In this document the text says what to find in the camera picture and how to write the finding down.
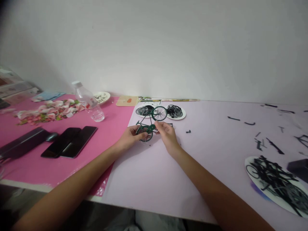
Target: computer mouse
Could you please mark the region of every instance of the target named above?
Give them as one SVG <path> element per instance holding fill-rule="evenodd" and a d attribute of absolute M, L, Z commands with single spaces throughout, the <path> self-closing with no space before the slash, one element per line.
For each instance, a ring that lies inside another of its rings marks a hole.
<path fill-rule="evenodd" d="M 58 133 L 50 133 L 49 136 L 47 136 L 46 141 L 52 142 L 58 137 Z"/>

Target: blue cloth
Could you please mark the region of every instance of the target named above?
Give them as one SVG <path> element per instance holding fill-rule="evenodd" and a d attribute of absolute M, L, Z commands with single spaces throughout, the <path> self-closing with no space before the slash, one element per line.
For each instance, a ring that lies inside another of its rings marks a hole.
<path fill-rule="evenodd" d="M 63 92 L 48 92 L 48 91 L 44 91 L 38 95 L 36 95 L 35 97 L 33 97 L 32 99 L 37 99 L 39 97 L 40 100 L 44 101 L 44 100 L 54 100 L 62 95 L 64 95 L 65 93 Z"/>

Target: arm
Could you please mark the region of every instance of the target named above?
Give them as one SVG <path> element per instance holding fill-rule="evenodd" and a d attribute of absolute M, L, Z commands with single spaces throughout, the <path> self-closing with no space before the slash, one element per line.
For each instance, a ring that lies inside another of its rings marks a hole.
<path fill-rule="evenodd" d="M 67 178 L 36 203 L 12 230 L 55 230 L 79 206 L 107 168 L 135 141 L 147 133 L 135 135 L 138 125 L 128 127 L 122 137 L 78 172 Z"/>
<path fill-rule="evenodd" d="M 155 125 L 168 153 L 196 186 L 223 230 L 274 230 L 256 211 L 181 148 L 173 127 L 157 121 Z"/>

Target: plastic water bottle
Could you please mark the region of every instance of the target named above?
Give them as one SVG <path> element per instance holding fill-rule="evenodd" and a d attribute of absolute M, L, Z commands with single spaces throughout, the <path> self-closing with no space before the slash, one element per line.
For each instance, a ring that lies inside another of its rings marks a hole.
<path fill-rule="evenodd" d="M 85 110 L 91 115 L 91 118 L 95 122 L 103 121 L 105 115 L 93 94 L 85 89 L 80 81 L 74 81 L 72 85 L 75 87 L 76 99 L 84 106 Z"/>

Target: bottle cap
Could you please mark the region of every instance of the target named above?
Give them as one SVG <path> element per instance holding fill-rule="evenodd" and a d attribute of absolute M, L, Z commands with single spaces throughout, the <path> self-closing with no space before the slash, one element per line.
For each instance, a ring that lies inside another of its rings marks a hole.
<path fill-rule="evenodd" d="M 82 83 L 81 83 L 80 81 L 74 81 L 74 82 L 72 82 L 72 85 L 73 85 L 75 88 L 82 87 Z"/>

